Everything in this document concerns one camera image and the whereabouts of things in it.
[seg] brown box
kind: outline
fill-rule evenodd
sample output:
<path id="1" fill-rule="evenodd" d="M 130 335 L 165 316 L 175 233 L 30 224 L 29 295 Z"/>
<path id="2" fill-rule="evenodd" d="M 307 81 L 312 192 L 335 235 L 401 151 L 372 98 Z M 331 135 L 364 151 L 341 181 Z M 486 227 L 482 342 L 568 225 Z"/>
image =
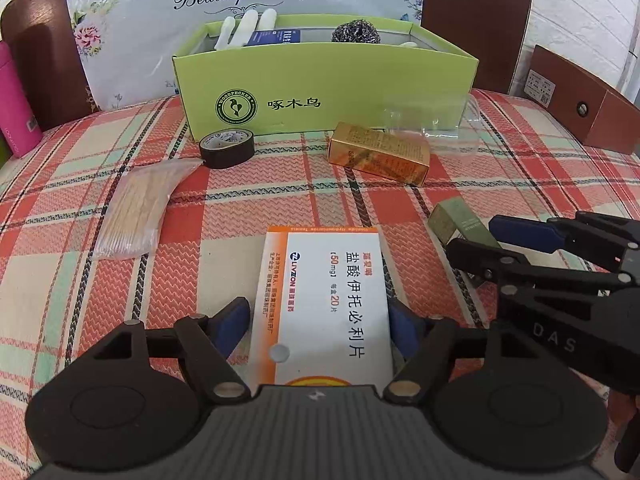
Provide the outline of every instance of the brown box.
<path id="1" fill-rule="evenodd" d="M 585 146 L 633 153 L 640 110 L 575 63 L 536 45 L 524 92 Z"/>
<path id="2" fill-rule="evenodd" d="M 332 164 L 421 186 L 429 171 L 426 142 L 400 139 L 378 130 L 339 123 L 329 141 Z"/>

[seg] qr code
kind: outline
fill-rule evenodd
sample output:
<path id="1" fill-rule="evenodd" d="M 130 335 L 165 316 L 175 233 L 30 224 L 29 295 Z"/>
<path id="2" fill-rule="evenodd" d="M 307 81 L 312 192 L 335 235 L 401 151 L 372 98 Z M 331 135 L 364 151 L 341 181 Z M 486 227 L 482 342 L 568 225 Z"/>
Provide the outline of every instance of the qr code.
<path id="1" fill-rule="evenodd" d="M 31 119 L 29 119 L 29 122 L 27 123 L 27 129 L 31 133 L 33 130 L 36 129 L 36 126 L 38 126 L 38 121 L 36 121 L 36 117 L 33 116 L 31 117 Z"/>

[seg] bed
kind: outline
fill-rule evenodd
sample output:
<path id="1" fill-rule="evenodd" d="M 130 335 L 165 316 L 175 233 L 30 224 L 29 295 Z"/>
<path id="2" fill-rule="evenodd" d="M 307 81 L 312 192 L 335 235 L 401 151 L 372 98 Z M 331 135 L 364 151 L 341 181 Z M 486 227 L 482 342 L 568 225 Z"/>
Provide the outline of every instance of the bed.
<path id="1" fill-rule="evenodd" d="M 474 95 L 484 123 L 477 155 L 433 157 L 422 188 L 328 164 L 329 132 L 261 136 L 248 162 L 201 167 L 181 183 L 156 253 L 125 261 L 93 255 L 121 177 L 198 156 L 179 98 L 63 124 L 10 160 L 0 170 L 0 478 L 38 468 L 24 431 L 30 397 L 124 319 L 157 328 L 212 315 L 236 296 L 253 304 L 270 224 L 378 226 L 388 296 L 421 315 L 481 327 L 495 314 L 495 287 L 473 288 L 448 266 L 426 227 L 436 203 L 462 196 L 485 222 L 578 209 L 640 219 L 636 156 L 583 147 L 533 102 Z M 540 262 L 584 268 L 564 254 Z M 230 358 L 239 370 L 247 352 L 243 340 Z M 178 373 L 172 362 L 153 364 Z M 607 446 L 598 464 L 610 470 Z"/>

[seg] metal screw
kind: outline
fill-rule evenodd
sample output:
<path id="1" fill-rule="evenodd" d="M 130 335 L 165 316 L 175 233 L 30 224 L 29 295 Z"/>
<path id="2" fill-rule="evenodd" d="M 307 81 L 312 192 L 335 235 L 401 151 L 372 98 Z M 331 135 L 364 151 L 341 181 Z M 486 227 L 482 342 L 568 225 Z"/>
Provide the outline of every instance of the metal screw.
<path id="1" fill-rule="evenodd" d="M 218 383 L 213 388 L 213 393 L 222 399 L 235 399 L 236 397 L 240 397 L 244 394 L 244 386 L 233 381 Z"/>
<path id="2" fill-rule="evenodd" d="M 413 381 L 394 381 L 389 385 L 389 391 L 396 397 L 415 397 L 420 393 L 420 384 Z"/>
<path id="3" fill-rule="evenodd" d="M 586 117 L 589 113 L 589 107 L 585 102 L 579 102 L 575 110 L 578 112 L 578 115 L 580 115 L 580 117 Z"/>
<path id="4" fill-rule="evenodd" d="M 500 289 L 500 292 L 505 296 L 513 296 L 518 291 L 518 287 L 515 285 L 505 285 Z"/>

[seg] plastic bag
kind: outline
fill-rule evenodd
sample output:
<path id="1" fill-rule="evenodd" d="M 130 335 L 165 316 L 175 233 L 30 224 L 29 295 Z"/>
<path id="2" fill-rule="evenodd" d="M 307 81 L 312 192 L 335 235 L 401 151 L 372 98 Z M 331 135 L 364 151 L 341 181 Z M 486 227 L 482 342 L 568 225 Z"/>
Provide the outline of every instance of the plastic bag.
<path id="1" fill-rule="evenodd" d="M 107 208 L 95 257 L 126 260 L 154 251 L 171 193 L 200 165 L 199 158 L 177 158 L 126 174 Z"/>
<path id="2" fill-rule="evenodd" d="M 425 140 L 429 143 L 431 153 L 455 157 L 464 166 L 478 153 L 480 133 L 483 130 L 476 98 L 471 94 L 467 96 L 457 127 L 446 130 L 438 127 L 438 112 L 459 104 L 459 101 L 435 102 L 429 105 L 407 106 L 403 109 L 388 108 L 385 110 L 385 131 L 405 139 Z"/>

